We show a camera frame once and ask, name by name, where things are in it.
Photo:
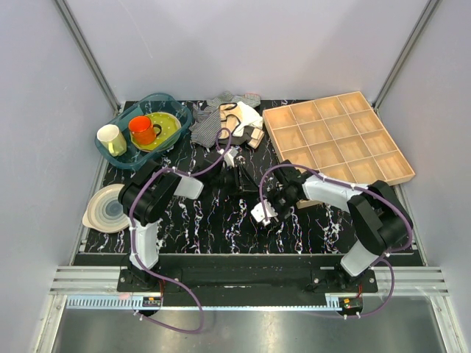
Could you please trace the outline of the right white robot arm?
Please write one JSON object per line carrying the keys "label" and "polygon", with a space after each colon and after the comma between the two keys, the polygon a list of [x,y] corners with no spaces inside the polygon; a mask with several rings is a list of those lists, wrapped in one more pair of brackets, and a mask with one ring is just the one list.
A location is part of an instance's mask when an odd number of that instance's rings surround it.
{"label": "right white robot arm", "polygon": [[414,238],[410,215],[382,180],[369,185],[346,182],[286,160],[264,173],[259,196],[257,221],[265,225],[287,219],[299,201],[329,204],[350,214],[357,241],[334,273],[335,285],[342,291],[353,290],[365,270],[388,253],[406,250]]}

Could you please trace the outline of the black underwear beige waistband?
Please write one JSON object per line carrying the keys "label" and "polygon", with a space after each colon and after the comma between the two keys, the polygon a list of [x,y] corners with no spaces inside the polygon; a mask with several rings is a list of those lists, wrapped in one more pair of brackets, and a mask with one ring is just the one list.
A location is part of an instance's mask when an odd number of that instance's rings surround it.
{"label": "black underwear beige waistband", "polygon": [[242,165],[235,167],[235,185],[238,193],[257,193],[258,184]]}

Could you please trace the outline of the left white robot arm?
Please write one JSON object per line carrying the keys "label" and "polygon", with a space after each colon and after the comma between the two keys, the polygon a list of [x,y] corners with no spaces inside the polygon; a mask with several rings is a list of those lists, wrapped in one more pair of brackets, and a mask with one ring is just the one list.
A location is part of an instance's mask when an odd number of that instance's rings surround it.
{"label": "left white robot arm", "polygon": [[118,194],[130,225],[130,262],[137,270],[133,282],[144,291],[153,290],[159,273],[157,222],[174,197],[197,200],[215,189],[240,191],[240,172],[235,166],[238,151],[213,151],[192,172],[164,168],[154,160],[146,161]]}

